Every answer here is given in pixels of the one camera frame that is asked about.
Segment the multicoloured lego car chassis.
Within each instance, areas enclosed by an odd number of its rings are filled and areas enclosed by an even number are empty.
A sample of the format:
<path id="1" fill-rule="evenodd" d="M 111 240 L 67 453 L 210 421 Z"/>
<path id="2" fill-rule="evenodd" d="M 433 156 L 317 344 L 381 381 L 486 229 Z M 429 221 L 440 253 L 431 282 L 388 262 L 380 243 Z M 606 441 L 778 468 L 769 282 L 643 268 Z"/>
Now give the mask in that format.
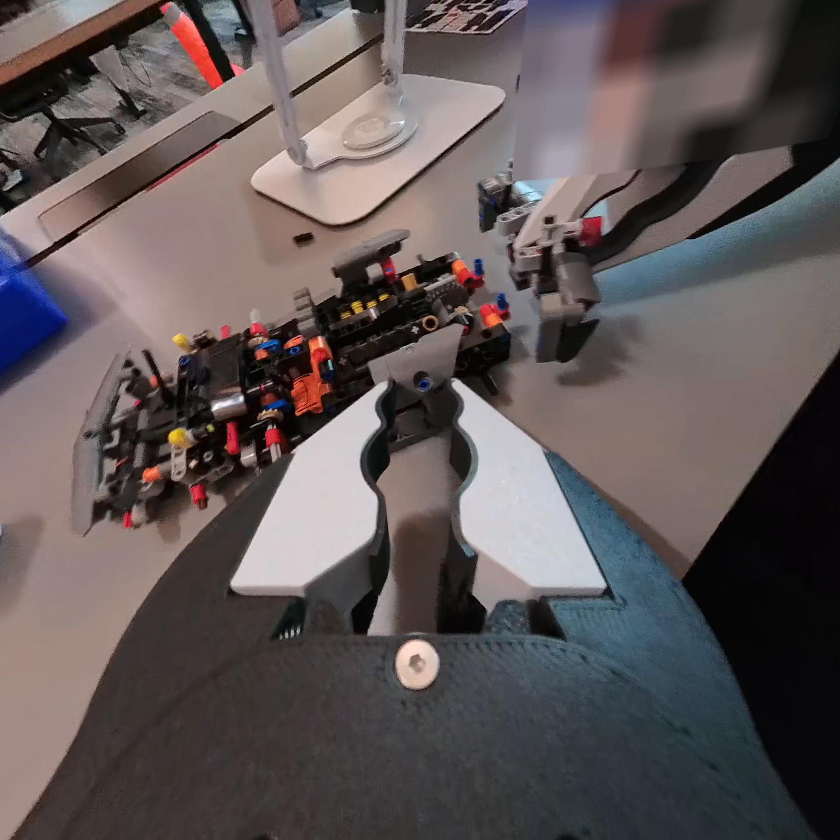
<path id="1" fill-rule="evenodd" d="M 211 486 L 257 476 L 359 400 L 374 384 L 374 362 L 429 346 L 452 326 L 454 376 L 478 377 L 496 394 L 490 372 L 511 351 L 508 301 L 473 304 L 485 284 L 481 259 L 420 256 L 398 270 L 393 257 L 408 236 L 393 230 L 337 257 L 340 288 L 320 299 L 296 290 L 285 319 L 252 311 L 246 329 L 174 337 L 171 372 L 149 350 L 144 366 L 117 354 L 74 444 L 72 531 L 84 536 L 105 518 L 136 529 L 176 487 L 206 509 Z"/>

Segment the white monitor stand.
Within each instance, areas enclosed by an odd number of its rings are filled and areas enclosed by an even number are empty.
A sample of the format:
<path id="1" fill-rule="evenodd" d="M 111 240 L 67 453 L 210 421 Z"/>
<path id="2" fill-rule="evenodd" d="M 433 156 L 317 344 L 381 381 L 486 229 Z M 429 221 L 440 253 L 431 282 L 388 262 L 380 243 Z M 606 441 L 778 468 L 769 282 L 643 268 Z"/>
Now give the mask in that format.
<path id="1" fill-rule="evenodd" d="M 406 10 L 405 1 L 385 2 L 381 81 L 304 134 L 271 3 L 251 4 L 287 145 L 252 175 L 258 194 L 326 226 L 356 223 L 501 108 L 501 88 L 405 74 Z"/>

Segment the wooden table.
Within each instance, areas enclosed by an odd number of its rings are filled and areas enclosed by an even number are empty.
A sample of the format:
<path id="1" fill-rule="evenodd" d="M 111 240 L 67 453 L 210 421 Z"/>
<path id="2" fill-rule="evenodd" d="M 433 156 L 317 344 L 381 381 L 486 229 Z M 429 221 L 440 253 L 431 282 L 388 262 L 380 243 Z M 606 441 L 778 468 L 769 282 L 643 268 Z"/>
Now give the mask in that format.
<path id="1" fill-rule="evenodd" d="M 1 85 L 75 55 L 96 52 L 160 16 L 159 1 L 37 3 L 1 29 Z"/>

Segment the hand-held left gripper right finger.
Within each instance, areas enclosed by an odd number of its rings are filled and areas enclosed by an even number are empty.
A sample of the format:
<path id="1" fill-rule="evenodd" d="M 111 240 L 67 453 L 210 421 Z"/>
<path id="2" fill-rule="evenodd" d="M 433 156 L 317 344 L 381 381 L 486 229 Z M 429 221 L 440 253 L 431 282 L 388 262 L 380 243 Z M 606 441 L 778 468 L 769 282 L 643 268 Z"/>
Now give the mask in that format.
<path id="1" fill-rule="evenodd" d="M 480 632 L 498 606 L 602 597 L 608 584 L 549 452 L 467 385 L 446 386 L 460 480 L 438 577 L 438 631 Z"/>

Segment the black office chair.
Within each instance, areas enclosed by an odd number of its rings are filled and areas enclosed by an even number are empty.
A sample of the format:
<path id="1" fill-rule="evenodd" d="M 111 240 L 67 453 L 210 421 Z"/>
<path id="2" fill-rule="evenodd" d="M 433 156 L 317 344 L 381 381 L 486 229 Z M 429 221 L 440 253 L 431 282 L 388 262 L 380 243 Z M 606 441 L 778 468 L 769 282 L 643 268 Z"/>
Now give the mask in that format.
<path id="1" fill-rule="evenodd" d="M 114 118 L 62 118 L 56 115 L 55 105 L 70 92 L 67 79 L 58 70 L 42 70 L 2 85 L 1 118 L 4 123 L 19 123 L 39 114 L 49 123 L 42 139 L 35 147 L 35 158 L 43 162 L 55 175 L 57 155 L 63 140 L 72 145 L 88 144 L 104 155 L 107 151 L 88 132 L 91 128 L 109 126 L 120 135 L 124 127 Z"/>

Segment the blue plastic bin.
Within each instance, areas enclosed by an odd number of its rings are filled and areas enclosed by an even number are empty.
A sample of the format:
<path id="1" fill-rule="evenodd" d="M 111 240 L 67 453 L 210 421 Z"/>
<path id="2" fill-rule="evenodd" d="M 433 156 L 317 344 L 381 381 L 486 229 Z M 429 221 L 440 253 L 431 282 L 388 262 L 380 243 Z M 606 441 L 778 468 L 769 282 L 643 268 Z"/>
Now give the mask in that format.
<path id="1" fill-rule="evenodd" d="M 67 315 L 1 233 L 1 373 L 66 327 Z"/>

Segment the orange traffic cone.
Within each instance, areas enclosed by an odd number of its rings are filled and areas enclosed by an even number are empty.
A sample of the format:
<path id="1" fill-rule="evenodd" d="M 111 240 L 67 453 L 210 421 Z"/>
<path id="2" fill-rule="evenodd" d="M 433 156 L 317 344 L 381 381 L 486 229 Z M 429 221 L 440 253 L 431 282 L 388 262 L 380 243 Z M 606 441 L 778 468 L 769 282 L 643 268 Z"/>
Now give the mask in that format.
<path id="1" fill-rule="evenodd" d="M 201 78 L 211 89 L 218 89 L 224 84 L 217 68 L 208 38 L 204 36 L 216 33 L 210 24 L 210 17 L 205 13 L 202 2 L 165 2 L 160 5 L 161 15 L 181 47 L 195 65 Z"/>

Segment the small grey lego subassembly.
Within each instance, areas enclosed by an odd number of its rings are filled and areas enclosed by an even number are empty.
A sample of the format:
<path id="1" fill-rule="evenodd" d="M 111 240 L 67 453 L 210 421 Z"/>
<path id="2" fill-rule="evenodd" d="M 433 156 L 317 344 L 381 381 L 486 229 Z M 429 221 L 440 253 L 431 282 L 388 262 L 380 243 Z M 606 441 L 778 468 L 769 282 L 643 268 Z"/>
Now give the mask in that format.
<path id="1" fill-rule="evenodd" d="M 479 181 L 476 190 L 479 230 L 493 230 L 506 239 L 511 280 L 517 289 L 532 293 L 537 314 L 534 360 L 572 360 L 598 323 L 587 319 L 601 295 L 584 248 L 600 240 L 601 222 L 586 217 L 558 222 L 546 215 L 541 228 L 522 228 L 545 193 L 516 184 L 510 172 Z"/>

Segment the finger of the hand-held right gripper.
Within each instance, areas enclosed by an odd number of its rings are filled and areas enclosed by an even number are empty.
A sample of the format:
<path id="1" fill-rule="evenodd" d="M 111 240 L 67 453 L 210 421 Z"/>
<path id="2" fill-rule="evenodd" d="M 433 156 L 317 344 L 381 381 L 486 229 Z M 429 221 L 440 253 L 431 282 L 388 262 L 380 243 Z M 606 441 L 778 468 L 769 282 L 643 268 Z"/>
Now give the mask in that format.
<path id="1" fill-rule="evenodd" d="M 838 155 L 838 148 L 773 148 L 640 170 L 612 196 L 612 227 L 584 255 L 593 270 L 606 270 L 700 238 L 778 202 Z"/>
<path id="2" fill-rule="evenodd" d="M 601 174 L 572 175 L 554 182 L 532 208 L 522 228 L 541 228 L 546 215 L 558 222 L 584 217 L 602 201 L 606 202 L 606 228 L 614 228 L 629 211 L 653 194 L 648 184 L 656 167 Z"/>

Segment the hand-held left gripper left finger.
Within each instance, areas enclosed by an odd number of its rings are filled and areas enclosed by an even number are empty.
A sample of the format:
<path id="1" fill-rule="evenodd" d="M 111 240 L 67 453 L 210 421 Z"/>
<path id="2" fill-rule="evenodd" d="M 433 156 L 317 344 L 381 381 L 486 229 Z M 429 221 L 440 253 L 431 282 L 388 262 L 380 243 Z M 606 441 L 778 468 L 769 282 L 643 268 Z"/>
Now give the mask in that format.
<path id="1" fill-rule="evenodd" d="M 328 602 L 367 634 L 390 568 L 385 502 L 392 382 L 370 391 L 290 455 L 230 588 Z"/>

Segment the person's dark clothing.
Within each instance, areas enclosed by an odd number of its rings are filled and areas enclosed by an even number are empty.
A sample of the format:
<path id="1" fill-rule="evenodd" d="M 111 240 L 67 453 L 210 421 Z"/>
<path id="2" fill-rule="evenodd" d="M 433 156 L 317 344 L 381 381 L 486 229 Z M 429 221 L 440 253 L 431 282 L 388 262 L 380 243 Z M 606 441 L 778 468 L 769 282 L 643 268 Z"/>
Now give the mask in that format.
<path id="1" fill-rule="evenodd" d="M 838 357 L 683 583 L 794 802 L 839 838 Z"/>

